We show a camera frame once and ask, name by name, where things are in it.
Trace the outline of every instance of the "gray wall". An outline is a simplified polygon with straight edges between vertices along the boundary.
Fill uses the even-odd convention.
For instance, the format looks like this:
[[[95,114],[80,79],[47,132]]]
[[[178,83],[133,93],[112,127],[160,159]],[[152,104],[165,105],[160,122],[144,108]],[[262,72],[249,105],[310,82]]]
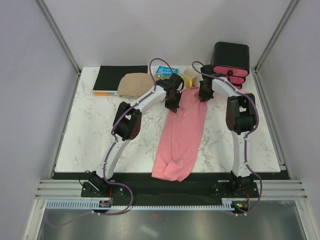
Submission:
[[[76,73],[33,0],[0,1],[0,239],[22,238]]]
[[[255,65],[290,0],[45,0],[80,67],[209,62],[218,41]]]
[[[300,1],[261,69],[294,177],[320,223],[320,1]]]

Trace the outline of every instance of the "mug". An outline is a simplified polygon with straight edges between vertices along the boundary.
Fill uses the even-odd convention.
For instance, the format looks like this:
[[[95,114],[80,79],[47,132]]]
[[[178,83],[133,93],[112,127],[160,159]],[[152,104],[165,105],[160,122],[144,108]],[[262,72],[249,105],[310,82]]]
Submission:
[[[193,68],[188,68],[183,72],[183,81],[186,88],[191,88],[195,85],[198,73]]]

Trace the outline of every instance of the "pink towel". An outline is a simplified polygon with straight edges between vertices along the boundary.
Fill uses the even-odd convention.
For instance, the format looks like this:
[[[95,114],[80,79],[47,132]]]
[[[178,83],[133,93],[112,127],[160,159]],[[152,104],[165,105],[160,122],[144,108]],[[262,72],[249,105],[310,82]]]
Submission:
[[[191,173],[207,114],[207,102],[200,102],[198,94],[198,87],[184,89],[177,113],[168,112],[152,177],[182,181]]]

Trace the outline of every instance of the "black notebook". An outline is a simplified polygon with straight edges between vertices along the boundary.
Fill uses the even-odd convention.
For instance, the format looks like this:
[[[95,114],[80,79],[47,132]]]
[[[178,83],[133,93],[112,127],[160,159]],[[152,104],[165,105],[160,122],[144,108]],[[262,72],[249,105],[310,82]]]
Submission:
[[[116,95],[121,79],[126,74],[147,73],[148,66],[101,66],[96,78],[93,94],[106,93]]]

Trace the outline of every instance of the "marble table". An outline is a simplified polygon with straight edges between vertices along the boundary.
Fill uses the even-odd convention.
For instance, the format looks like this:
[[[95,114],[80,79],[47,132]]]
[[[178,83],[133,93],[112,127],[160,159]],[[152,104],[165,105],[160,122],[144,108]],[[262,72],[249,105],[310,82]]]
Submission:
[[[172,66],[179,74],[191,66]],[[155,73],[157,66],[152,66]],[[56,172],[94,171],[101,162],[108,144],[119,96],[94,96],[92,89],[100,67],[84,67],[76,90],[70,117],[56,163]],[[196,85],[199,86],[200,75]],[[261,102],[252,75],[246,78],[243,91],[255,95],[260,125],[251,139],[251,167],[256,172],[279,172],[280,167],[266,124]],[[233,140],[226,126],[227,103],[214,93],[207,104],[204,131],[192,172],[230,172],[234,161]],[[124,150],[115,172],[150,173],[168,110],[159,102],[142,116],[141,131]]]

